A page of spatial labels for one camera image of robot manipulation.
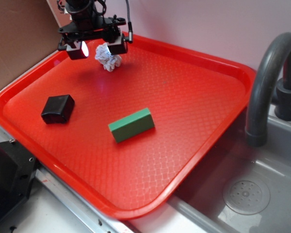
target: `sink drain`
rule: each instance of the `sink drain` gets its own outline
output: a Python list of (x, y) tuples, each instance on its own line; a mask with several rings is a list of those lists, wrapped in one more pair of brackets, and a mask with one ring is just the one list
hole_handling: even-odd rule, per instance
[(270, 191), (257, 177), (242, 176), (225, 184), (223, 199), (236, 213), (254, 215), (266, 208), (270, 201)]

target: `green block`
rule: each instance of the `green block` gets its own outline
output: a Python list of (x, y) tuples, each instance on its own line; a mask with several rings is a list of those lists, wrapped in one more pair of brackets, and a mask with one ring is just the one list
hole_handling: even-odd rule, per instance
[(122, 142), (137, 134), (154, 127), (154, 122), (148, 108), (122, 118), (109, 125), (116, 142)]

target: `sink basin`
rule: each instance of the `sink basin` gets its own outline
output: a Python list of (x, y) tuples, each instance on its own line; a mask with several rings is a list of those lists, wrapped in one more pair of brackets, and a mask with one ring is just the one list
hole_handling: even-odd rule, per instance
[(245, 112), (175, 195), (226, 232), (291, 233), (291, 123), (268, 119), (268, 142), (249, 147)]

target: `faucet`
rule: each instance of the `faucet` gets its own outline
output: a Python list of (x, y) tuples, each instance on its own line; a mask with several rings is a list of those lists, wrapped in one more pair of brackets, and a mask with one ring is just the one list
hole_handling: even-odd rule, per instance
[[(282, 68), (283, 78), (277, 80)], [(259, 65), (246, 117), (246, 140), (250, 146), (260, 147), (267, 141), (271, 103), (276, 105), (279, 119), (291, 121), (291, 33), (276, 37)]]

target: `crumpled white cloth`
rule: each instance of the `crumpled white cloth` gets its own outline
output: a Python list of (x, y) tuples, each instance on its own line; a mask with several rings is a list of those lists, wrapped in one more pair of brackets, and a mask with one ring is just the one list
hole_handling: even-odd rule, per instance
[(112, 72), (115, 67), (120, 67), (122, 63), (120, 55), (111, 55), (107, 43), (97, 47), (95, 59), (103, 64), (104, 69), (109, 72)]

